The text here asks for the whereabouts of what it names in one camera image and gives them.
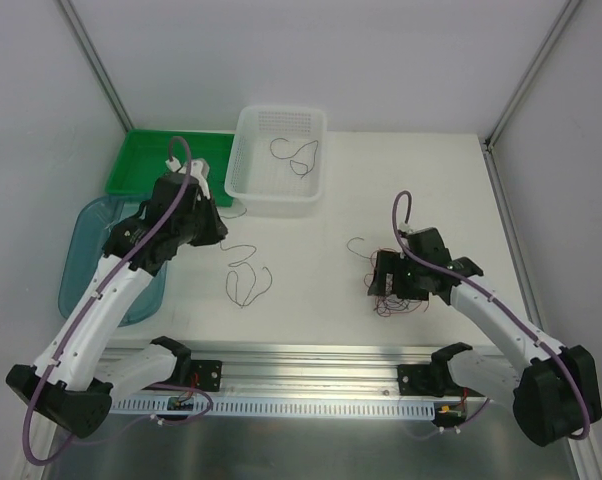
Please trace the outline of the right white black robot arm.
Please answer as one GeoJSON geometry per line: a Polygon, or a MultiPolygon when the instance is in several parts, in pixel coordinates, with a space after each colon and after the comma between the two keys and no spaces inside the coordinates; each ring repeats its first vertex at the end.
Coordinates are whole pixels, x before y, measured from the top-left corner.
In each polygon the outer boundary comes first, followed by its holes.
{"type": "Polygon", "coordinates": [[[398,228],[399,251],[378,253],[368,293],[399,300],[440,298],[474,323],[507,359],[502,365],[457,342],[399,377],[421,395],[443,397],[466,388],[511,410],[538,446],[580,440],[602,417],[596,364],[581,345],[567,347],[520,318],[499,298],[470,258],[454,259],[435,228],[398,228]]]}

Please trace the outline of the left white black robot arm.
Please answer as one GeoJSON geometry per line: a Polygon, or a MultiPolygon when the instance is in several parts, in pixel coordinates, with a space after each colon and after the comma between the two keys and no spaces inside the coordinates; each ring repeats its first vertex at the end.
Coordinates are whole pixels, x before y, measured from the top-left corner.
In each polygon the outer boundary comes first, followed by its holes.
{"type": "Polygon", "coordinates": [[[112,405],[155,383],[191,383],[191,351],[166,336],[114,366],[97,365],[131,305],[183,245],[219,243],[227,228],[204,177],[168,173],[103,246],[89,287],[52,343],[31,365],[17,364],[7,385],[77,438],[91,436],[112,405]]]}

